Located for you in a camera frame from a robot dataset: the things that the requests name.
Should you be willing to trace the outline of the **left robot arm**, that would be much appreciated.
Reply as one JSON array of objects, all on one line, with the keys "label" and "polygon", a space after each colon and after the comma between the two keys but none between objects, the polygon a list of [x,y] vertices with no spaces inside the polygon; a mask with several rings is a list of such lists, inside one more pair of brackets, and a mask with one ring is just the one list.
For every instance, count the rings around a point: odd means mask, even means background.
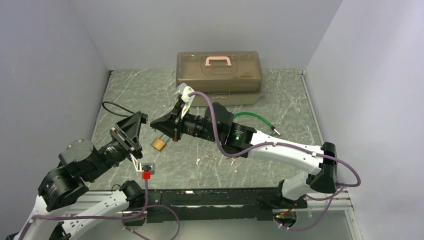
[{"label": "left robot arm", "polygon": [[65,213],[88,192],[93,183],[124,160],[142,158],[140,128],[148,115],[137,111],[118,121],[111,129],[111,141],[100,149],[85,139],[78,139],[59,154],[59,165],[50,170],[37,189],[37,197],[24,227],[7,236],[8,240],[75,240],[103,220],[117,220],[117,211],[139,209],[144,203],[143,190],[127,181],[112,195],[80,215]]}]

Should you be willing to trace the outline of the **green cable lock loop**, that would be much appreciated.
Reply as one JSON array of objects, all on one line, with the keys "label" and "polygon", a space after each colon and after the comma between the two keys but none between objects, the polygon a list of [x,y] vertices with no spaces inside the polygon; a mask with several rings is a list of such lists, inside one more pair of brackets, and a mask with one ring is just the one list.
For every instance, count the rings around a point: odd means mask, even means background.
[{"label": "green cable lock loop", "polygon": [[272,136],[274,136],[274,135],[280,136],[281,135],[281,132],[271,122],[269,122],[267,119],[265,119],[264,117],[262,117],[262,116],[260,116],[260,115],[258,115],[256,113],[252,113],[252,112],[239,112],[239,113],[236,113],[233,116],[233,118],[236,119],[237,117],[240,117],[240,116],[251,116],[251,117],[255,117],[255,118],[261,120],[262,122],[264,122],[266,125],[268,125],[271,128],[271,130],[273,131],[273,133],[271,134]]}]

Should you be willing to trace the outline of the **brass padlock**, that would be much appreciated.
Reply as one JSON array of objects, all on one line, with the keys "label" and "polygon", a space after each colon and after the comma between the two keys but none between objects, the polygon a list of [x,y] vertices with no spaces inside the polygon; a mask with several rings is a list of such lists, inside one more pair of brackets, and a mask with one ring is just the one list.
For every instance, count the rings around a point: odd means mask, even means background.
[{"label": "brass padlock", "polygon": [[155,150],[161,152],[170,139],[170,137],[162,133],[160,136],[156,137],[151,142],[150,146],[153,147]]}]

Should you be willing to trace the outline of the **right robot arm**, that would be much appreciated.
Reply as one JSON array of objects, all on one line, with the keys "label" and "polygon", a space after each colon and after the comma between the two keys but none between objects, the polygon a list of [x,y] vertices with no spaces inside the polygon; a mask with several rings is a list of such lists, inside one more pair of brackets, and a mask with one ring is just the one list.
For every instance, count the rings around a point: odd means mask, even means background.
[{"label": "right robot arm", "polygon": [[184,106],[179,100],[169,113],[153,120],[150,127],[174,142],[183,135],[214,142],[229,158],[280,161],[301,169],[296,176],[279,183],[275,200],[280,207],[289,207],[311,191],[336,193],[337,164],[331,155],[325,156],[324,147],[290,142],[236,123],[234,114],[218,102],[207,107],[204,116],[183,114]]}]

